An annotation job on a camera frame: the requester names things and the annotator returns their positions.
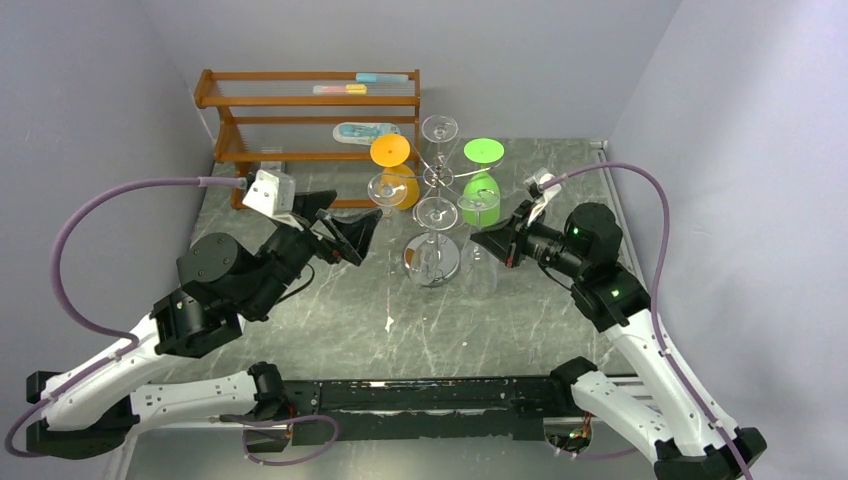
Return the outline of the clear wine glass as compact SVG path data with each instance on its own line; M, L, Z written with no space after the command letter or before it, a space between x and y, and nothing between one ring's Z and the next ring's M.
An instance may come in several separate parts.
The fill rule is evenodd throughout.
M500 219L500 196L494 190L478 189L459 199L463 219L471 233L494 225ZM497 259L486 249L468 240L461 251L461 271L467 293L478 299L492 296L497 287Z
M445 234L456 224L458 210L445 198L427 197L415 206L413 213L425 232L407 245L409 277L420 287L444 285L460 268L459 248Z
M384 219L392 219L399 212L409 193L406 178L394 173L379 173L367 186L369 198L380 208Z
M454 149L457 146L459 125L448 115L431 115L424 119L420 133L429 143L430 149L425 164L435 171L447 166Z

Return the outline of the clear wine glass front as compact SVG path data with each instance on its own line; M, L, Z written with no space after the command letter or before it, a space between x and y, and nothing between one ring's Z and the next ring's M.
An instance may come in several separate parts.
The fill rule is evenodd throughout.
M454 149L457 146L459 125L448 115L431 115L424 119L420 133L429 143L430 149L425 164L435 171L447 166Z

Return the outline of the green plastic wine glass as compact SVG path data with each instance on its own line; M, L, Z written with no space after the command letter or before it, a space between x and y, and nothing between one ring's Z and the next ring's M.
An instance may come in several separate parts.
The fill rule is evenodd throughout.
M464 146L463 153L479 169L470 176L458 206L472 227L491 226L500 218L501 192L490 171L503 159L504 146L491 138L477 138Z

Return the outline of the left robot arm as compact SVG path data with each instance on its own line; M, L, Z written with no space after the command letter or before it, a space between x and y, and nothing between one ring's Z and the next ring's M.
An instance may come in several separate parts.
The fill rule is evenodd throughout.
M38 417L26 428L26 452L81 460L184 421L292 418L281 374L267 362L190 383L160 384L157 377L240 338L247 323L267 320L305 287L301 275L314 259L362 263L382 213L336 217L329 211L335 198L332 190L296 194L256 252L226 233L202 237L178 259L178 288L128 338L71 371L31 374L27 399Z

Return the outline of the orange plastic wine glass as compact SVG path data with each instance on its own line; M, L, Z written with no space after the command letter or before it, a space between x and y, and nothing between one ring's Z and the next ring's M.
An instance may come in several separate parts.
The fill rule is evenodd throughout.
M406 165L412 153L410 142L400 134L387 134L377 138L370 147L370 158L383 170L380 173L394 173L406 178L409 193L399 205L400 211L411 210L420 198L420 188L416 173Z

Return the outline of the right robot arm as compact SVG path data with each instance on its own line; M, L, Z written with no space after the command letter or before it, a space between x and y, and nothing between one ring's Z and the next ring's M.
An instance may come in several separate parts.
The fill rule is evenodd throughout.
M552 371L553 408L579 409L602 420L653 466L658 479L748 479L767 443L742 428L707 393L673 344L642 282L619 261L623 232L605 205L583 203L556 230L531 218L523 202L513 215L473 233L471 241L509 268L529 259L560 273L578 311L633 367L655 405L624 392L584 358Z

